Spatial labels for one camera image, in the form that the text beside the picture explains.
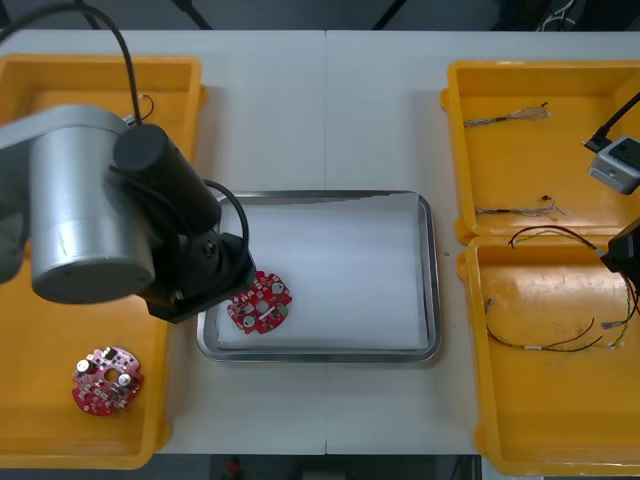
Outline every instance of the black wire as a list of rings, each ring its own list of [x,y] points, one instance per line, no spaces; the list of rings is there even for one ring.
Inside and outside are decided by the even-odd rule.
[[[149,109],[149,111],[147,112],[147,114],[142,117],[142,120],[146,120],[147,118],[149,118],[151,116],[151,114],[153,113],[153,111],[156,109],[156,103],[153,101],[153,98],[151,98],[149,95],[147,95],[146,93],[143,93],[140,95],[142,98],[146,98],[147,100],[149,100],[149,102],[151,103],[151,108]]]
[[[189,15],[189,18],[193,20],[200,30],[213,30],[211,25],[205,20],[200,12],[193,6],[191,0],[172,0],[174,5]]]
[[[489,337],[491,337],[493,340],[495,340],[496,342],[500,343],[501,345],[505,345],[507,347],[517,348],[518,350],[558,352],[558,353],[580,352],[582,350],[586,350],[589,347],[593,347],[596,343],[598,343],[603,338],[603,335],[600,335],[593,342],[588,343],[587,345],[583,345],[582,347],[576,347],[576,348],[553,348],[553,347],[538,347],[537,345],[517,345],[515,343],[507,342],[506,340],[498,337],[495,333],[493,333],[491,331],[491,329],[489,328],[489,325],[487,325],[487,333],[489,334]]]
[[[242,226],[242,247],[240,248],[240,256],[238,257],[231,274],[228,276],[229,282],[232,282],[240,274],[242,268],[245,266],[246,259],[249,256],[249,221],[247,220],[247,214],[242,208],[240,201],[227,187],[212,180],[202,179],[202,181],[207,187],[214,188],[219,192],[222,192],[222,194],[229,199],[233,208],[236,209],[238,217],[240,218],[240,225]]]
[[[584,245],[586,245],[587,247],[589,247],[591,250],[598,250],[598,247],[596,247],[593,243],[591,243],[589,240],[587,240],[586,238],[584,238],[581,235],[578,235],[576,232],[574,232],[573,230],[566,228],[566,227],[561,227],[560,225],[537,225],[534,227],[525,227],[521,230],[518,230],[513,237],[511,237],[511,240],[509,240],[507,242],[508,245],[511,245],[512,248],[516,248],[515,245],[515,240],[517,239],[518,236],[520,236],[521,234],[523,234],[524,232],[528,232],[530,230],[538,230],[538,229],[543,229],[543,230],[560,230],[561,232],[565,232],[568,233],[569,235],[572,235],[573,237],[575,237],[576,240],[578,240],[580,243],[583,243]]]
[[[633,98],[631,100],[629,100],[627,103],[625,103],[622,108],[620,108],[620,110],[618,110],[616,113],[614,113],[611,118],[609,120],[607,120],[607,122],[598,129],[598,131],[596,132],[596,134],[594,135],[595,137],[606,137],[607,134],[609,133],[609,130],[611,130],[611,127],[613,127],[615,125],[615,123],[620,120],[625,113],[627,113],[629,110],[631,110],[631,108],[633,108],[633,106],[640,102],[640,92],[636,93]]]
[[[49,5],[46,7],[38,8],[27,15],[16,19],[11,24],[7,25],[0,32],[0,44],[7,40],[11,35],[16,33],[19,30],[27,27],[28,25],[41,20],[50,15],[55,15],[57,13],[63,12],[80,12],[82,14],[91,15],[98,20],[102,21],[109,30],[113,33],[118,41],[118,45],[122,50],[122,56],[124,57],[124,63],[127,66],[127,75],[129,77],[129,87],[131,88],[131,103],[133,103],[133,115],[135,117],[136,123],[138,125],[142,125],[142,118],[140,116],[140,106],[138,105],[138,89],[136,87],[136,77],[135,72],[133,70],[133,62],[131,61],[131,55],[129,53],[129,49],[127,48],[127,44],[124,41],[124,37],[120,30],[116,26],[116,24],[109,18],[106,14],[98,10],[97,8],[90,7],[84,4],[74,4],[74,3],[57,3],[54,5]]]
[[[386,12],[382,14],[380,20],[376,22],[371,30],[382,30],[387,26],[387,23],[395,17],[396,13],[402,8],[402,6],[407,2],[407,0],[394,0],[391,6],[387,9]]]
[[[0,28],[4,28],[10,23],[11,23],[11,17],[9,16],[9,12],[7,11],[7,8],[4,6],[4,2],[0,0]]]
[[[85,4],[82,0],[74,0],[74,3],[76,5]],[[96,22],[95,18],[93,18],[91,15],[87,15],[86,13],[83,13],[82,16],[87,21],[92,30],[100,30],[100,25],[98,25],[98,22]]]

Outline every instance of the gray connector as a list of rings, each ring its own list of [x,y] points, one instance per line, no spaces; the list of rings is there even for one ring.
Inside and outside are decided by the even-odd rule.
[[[633,193],[640,185],[640,143],[631,137],[620,137],[596,154],[589,175],[618,193]]]

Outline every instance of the silver cylindrical motor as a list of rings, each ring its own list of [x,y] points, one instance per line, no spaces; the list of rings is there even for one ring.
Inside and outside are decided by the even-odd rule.
[[[145,225],[109,178],[113,147],[126,128],[111,123],[62,128],[32,144],[32,284],[47,300],[105,302],[154,279]]]

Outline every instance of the open yellow case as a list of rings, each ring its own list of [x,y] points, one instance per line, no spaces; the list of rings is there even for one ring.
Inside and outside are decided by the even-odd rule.
[[[627,316],[624,280],[594,251],[559,234],[508,245],[524,227],[553,224],[606,251],[611,236],[640,217],[638,193],[620,195],[587,174],[594,154],[582,146],[638,91],[637,61],[450,66],[441,101],[457,182],[456,233],[468,243],[458,273],[474,337],[476,446],[504,474],[640,474],[640,318],[617,343],[623,327],[601,327]],[[550,117],[464,126],[545,102]],[[640,108],[610,138],[621,135],[640,138]],[[543,197],[564,214],[476,209],[549,205]],[[591,330],[563,347],[602,339],[573,353],[515,349],[487,331],[512,344],[549,345],[576,337],[592,319]]]
[[[164,128],[193,160],[199,108],[206,99],[191,57],[134,57],[148,121]],[[0,60],[0,124],[56,105],[80,103],[132,113],[120,55],[8,55]],[[140,101],[142,115],[149,106]],[[0,285],[0,467],[137,468],[168,439],[164,403],[168,324],[128,297],[91,306],[47,302],[31,290],[30,262]],[[78,360],[117,346],[140,361],[144,382],[122,412],[94,417],[71,395]]]

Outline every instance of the white table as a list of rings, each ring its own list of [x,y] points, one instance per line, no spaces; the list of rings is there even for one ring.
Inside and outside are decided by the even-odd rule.
[[[471,341],[438,95],[457,59],[640,57],[640,34],[129,32],[134,54],[200,58],[197,168],[236,190],[410,189],[436,223],[443,344],[421,365],[223,365],[171,331],[167,453],[472,453]],[[107,32],[38,31],[0,50],[116,53]]]

